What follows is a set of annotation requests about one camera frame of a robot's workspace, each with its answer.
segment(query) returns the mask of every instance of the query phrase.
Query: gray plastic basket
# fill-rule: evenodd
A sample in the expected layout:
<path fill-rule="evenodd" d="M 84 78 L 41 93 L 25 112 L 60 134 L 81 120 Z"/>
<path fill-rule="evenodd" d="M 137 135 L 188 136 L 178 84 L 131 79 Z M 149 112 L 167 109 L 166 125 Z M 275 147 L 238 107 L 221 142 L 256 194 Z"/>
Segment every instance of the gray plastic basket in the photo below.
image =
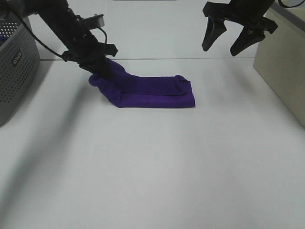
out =
<path fill-rule="evenodd" d="M 40 64 L 36 42 L 22 24 L 0 20 L 0 126 L 23 98 Z"/>

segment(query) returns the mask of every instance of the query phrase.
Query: beige box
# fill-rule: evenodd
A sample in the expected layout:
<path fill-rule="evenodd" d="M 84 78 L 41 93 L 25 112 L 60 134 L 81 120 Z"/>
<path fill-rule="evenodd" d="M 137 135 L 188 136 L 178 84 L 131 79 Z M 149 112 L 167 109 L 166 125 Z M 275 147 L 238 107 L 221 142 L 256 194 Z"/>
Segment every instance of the beige box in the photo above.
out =
<path fill-rule="evenodd" d="M 258 46 L 254 68 L 305 125 L 305 9 L 275 3 L 267 18 L 278 24 Z"/>

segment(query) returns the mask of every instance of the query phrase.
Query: basket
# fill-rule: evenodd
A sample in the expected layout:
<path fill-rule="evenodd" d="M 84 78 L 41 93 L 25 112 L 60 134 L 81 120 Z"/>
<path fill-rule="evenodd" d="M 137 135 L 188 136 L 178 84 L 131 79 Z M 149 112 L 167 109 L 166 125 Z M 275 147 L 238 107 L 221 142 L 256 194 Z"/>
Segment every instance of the basket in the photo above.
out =
<path fill-rule="evenodd" d="M 40 64 L 35 40 L 17 22 L 0 20 L 0 126 L 6 123 L 31 84 Z"/>

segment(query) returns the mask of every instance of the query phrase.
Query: purple cloth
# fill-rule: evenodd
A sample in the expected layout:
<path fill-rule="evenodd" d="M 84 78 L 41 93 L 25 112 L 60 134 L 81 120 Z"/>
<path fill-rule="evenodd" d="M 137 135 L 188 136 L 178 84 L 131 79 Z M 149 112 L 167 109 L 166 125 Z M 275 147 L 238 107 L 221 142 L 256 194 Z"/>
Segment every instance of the purple cloth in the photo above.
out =
<path fill-rule="evenodd" d="M 110 80 L 93 74 L 89 83 L 117 107 L 186 108 L 194 107 L 191 82 L 182 76 L 138 77 L 118 63 L 106 59 L 112 73 Z"/>
<path fill-rule="evenodd" d="M 0 41 L 4 42 L 4 41 L 6 41 L 7 39 L 8 39 L 7 37 L 4 37 L 4 36 L 1 36 L 1 35 L 0 35 Z"/>

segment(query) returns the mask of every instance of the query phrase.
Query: black cable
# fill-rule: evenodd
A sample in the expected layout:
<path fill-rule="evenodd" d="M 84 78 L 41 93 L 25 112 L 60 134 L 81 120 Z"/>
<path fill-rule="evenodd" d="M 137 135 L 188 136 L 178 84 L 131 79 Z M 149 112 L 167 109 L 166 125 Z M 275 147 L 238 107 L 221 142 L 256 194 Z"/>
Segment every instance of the black cable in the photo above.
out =
<path fill-rule="evenodd" d="M 105 35 L 105 45 L 104 45 L 104 50 L 103 53 L 106 53 L 106 48 L 107 48 L 107 40 L 108 40 L 108 36 L 107 33 L 105 32 L 105 30 L 103 30 L 102 28 L 98 28 L 100 31 L 102 31 Z"/>
<path fill-rule="evenodd" d="M 98 29 L 104 33 L 104 35 L 105 35 L 105 44 L 107 44 L 107 40 L 108 40 L 107 33 L 102 28 L 98 28 Z"/>
<path fill-rule="evenodd" d="M 280 4 L 280 6 L 281 6 L 281 7 L 284 7 L 284 8 L 294 8 L 294 7 L 298 7 L 298 6 L 302 5 L 304 2 L 305 2 L 305 0 L 302 0 L 301 3 L 299 3 L 299 4 L 295 5 L 295 6 L 287 6 L 287 5 L 285 5 L 285 4 L 282 2 L 282 0 L 278 0 L 278 4 Z"/>
<path fill-rule="evenodd" d="M 38 37 L 35 36 L 35 34 L 32 32 L 32 30 L 28 27 L 27 23 L 22 19 L 22 17 L 13 9 L 8 8 L 21 22 L 21 24 L 25 27 L 25 29 L 29 32 L 29 34 L 39 43 L 41 44 L 45 49 L 53 53 L 54 55 L 60 57 L 63 59 L 63 56 L 49 48 L 47 45 L 45 45 Z"/>

